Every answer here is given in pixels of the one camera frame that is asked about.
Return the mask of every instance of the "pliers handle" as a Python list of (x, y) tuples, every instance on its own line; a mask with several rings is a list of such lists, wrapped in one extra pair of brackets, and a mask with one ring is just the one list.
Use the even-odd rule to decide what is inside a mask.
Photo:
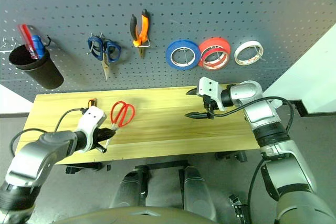
[(142, 18), (141, 32), (138, 35), (138, 26), (137, 26), (136, 17), (133, 14), (131, 17), (130, 32), (134, 40), (133, 44), (135, 47), (138, 47), (142, 43), (148, 41), (149, 13), (147, 12), (146, 9), (142, 11), (141, 18)]

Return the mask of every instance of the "tape roll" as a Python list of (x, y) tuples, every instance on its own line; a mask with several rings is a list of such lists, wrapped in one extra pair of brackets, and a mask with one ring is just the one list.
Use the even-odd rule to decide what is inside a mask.
[[(178, 63), (173, 60), (173, 54), (177, 50), (190, 50), (193, 52), (193, 59), (186, 63)], [(201, 59), (201, 52), (198, 48), (198, 45), (190, 40), (177, 40), (172, 42), (166, 50), (166, 61), (172, 68), (179, 70), (188, 70), (197, 66)]]
[[(214, 53), (221, 52), (218, 60), (206, 62), (206, 58)], [(206, 70), (218, 70), (225, 67), (229, 62), (229, 54), (223, 48), (212, 48), (203, 54), (201, 58), (202, 67)]]
[[(201, 58), (203, 56), (204, 53), (206, 53), (207, 50), (213, 49), (213, 48), (223, 48), (227, 55), (229, 55), (231, 53), (231, 47), (229, 42), (227, 42), (227, 40), (222, 39), (222, 38), (212, 38), (212, 39), (208, 39), (204, 42), (202, 42), (199, 46), (200, 51), (201, 51)], [(222, 55), (220, 56), (220, 58), (218, 60), (216, 60), (215, 62), (219, 62), (223, 57), (225, 56), (225, 54), (222, 52)], [(199, 62), (199, 66), (203, 66), (206, 65), (207, 63), (204, 63), (202, 61)]]
[[(239, 60), (238, 59), (239, 54), (244, 49), (249, 48), (249, 47), (254, 47), (255, 49), (259, 48), (259, 49), (256, 49), (257, 54), (255, 56), (253, 56), (252, 58), (248, 59), (248, 60)], [(252, 40), (252, 41), (248, 41), (248, 42), (245, 42), (245, 43), (241, 44), (236, 49), (236, 51), (234, 53), (234, 57), (235, 57), (235, 61), (238, 65), (246, 66), (246, 65), (250, 65), (250, 64), (256, 62), (257, 60), (259, 60), (261, 58), (261, 56), (263, 56), (263, 53), (264, 53), (264, 48), (262, 47), (262, 45), (259, 42)]]

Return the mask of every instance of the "pegboard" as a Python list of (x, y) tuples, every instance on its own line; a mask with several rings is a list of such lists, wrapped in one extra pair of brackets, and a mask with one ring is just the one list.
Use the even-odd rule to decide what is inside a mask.
[[(222, 83), (258, 81), (269, 87), (336, 23), (335, 0), (0, 0), (0, 39), (21, 41), (16, 25), (27, 23), (49, 35), (50, 55), (64, 76), (56, 90), (46, 90), (0, 54), (0, 83), (33, 101), (36, 94), (92, 90), (195, 86), (202, 76)], [(145, 58), (140, 59), (129, 32), (131, 14), (150, 12)], [(102, 32), (122, 47), (105, 81), (101, 62), (87, 56), (87, 39)], [(232, 47), (229, 64), (218, 71), (200, 67), (176, 70), (165, 62), (167, 46), (178, 39), (200, 44), (223, 37)], [(257, 40), (264, 47), (258, 62), (239, 66), (233, 52)]]

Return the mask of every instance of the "pliers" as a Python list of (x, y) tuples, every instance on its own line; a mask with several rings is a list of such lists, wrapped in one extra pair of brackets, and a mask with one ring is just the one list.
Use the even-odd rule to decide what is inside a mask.
[(136, 17), (132, 14), (131, 16), (131, 26), (130, 26), (130, 32), (131, 36), (133, 38), (133, 44), (135, 47), (139, 50), (140, 58), (144, 58), (144, 47), (149, 47), (151, 44), (148, 39), (148, 28), (149, 28), (149, 13), (146, 9), (142, 11), (142, 26), (141, 26), (141, 32), (138, 35), (138, 26)]

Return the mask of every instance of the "pen holder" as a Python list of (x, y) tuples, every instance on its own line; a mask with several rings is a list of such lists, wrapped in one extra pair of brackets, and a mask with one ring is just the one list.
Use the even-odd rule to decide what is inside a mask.
[(41, 59), (32, 59), (25, 45), (15, 48), (9, 61), (26, 72), (45, 89), (55, 89), (62, 85), (64, 78), (50, 58), (49, 51)]

